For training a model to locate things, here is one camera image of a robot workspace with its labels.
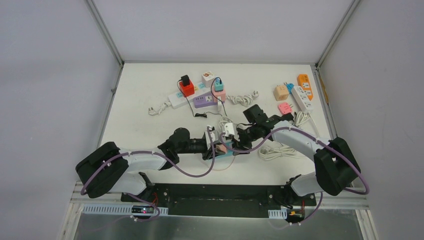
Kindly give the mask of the pink cube socket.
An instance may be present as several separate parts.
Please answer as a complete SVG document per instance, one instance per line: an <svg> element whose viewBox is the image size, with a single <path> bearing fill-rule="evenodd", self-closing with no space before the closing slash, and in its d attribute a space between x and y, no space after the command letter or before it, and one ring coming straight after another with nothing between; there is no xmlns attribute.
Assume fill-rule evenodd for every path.
<svg viewBox="0 0 424 240"><path fill-rule="evenodd" d="M222 102L226 101L226 91L222 90L222 91L215 91L214 88L212 88L212 99L215 103L219 102L219 100L221 100Z"/></svg>

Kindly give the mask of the teal charger plug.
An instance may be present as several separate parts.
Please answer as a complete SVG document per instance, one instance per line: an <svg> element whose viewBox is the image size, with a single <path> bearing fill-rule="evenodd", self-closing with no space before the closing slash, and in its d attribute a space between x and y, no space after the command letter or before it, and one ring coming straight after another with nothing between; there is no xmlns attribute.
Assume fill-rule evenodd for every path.
<svg viewBox="0 0 424 240"><path fill-rule="evenodd" d="M222 92L224 90L224 84L220 78L214 80L213 89L215 92Z"/></svg>

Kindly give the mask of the purple power strip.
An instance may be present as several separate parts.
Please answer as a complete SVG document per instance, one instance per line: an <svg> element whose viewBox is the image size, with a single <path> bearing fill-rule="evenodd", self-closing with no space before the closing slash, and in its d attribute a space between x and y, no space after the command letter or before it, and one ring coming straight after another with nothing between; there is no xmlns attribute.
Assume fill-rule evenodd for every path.
<svg viewBox="0 0 424 240"><path fill-rule="evenodd" d="M210 93L206 93L200 96L197 96L193 99L193 104L196 109L217 106L218 103L214 101L215 98Z"/></svg>

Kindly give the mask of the teal power strip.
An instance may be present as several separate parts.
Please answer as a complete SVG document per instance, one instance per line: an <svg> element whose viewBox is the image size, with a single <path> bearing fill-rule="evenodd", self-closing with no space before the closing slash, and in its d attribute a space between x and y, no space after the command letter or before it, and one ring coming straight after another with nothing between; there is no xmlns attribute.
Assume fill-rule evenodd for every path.
<svg viewBox="0 0 424 240"><path fill-rule="evenodd" d="M221 158L226 158L226 157L231 157L233 156L233 152L227 149L227 153L226 154L218 154L216 152L215 158L216 159L221 159Z"/></svg>

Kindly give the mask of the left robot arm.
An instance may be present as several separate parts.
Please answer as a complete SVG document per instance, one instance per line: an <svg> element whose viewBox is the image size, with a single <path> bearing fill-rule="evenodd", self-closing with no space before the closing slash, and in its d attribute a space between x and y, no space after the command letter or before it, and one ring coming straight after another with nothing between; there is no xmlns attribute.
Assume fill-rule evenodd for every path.
<svg viewBox="0 0 424 240"><path fill-rule="evenodd" d="M144 171L176 168L194 178L195 174L177 167L180 154L200 154L203 160L210 160L207 170L210 173L216 158L226 153L214 127L207 127L201 138L191 138L189 130L180 127L152 150L129 150L119 148L113 141L106 142L80 161L75 170L83 184L80 191L83 196L94 199L108 192L121 192L132 194L144 203L153 195Z"/></svg>

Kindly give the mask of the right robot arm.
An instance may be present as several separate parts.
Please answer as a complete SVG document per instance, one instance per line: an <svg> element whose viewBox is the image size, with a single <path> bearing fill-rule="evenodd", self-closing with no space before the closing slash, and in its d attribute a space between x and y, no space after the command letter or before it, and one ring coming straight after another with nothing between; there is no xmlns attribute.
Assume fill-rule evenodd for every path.
<svg viewBox="0 0 424 240"><path fill-rule="evenodd" d="M257 105L243 111L248 121L246 128L235 123L222 127L219 139L232 139L229 150L236 154L249 154L267 140L293 148L312 160L314 171L291 178L284 185L284 200L296 205L305 195L325 192L337 196L347 191L355 179L364 177L347 142L341 138L327 139L312 135L293 125L293 115L267 116Z"/></svg>

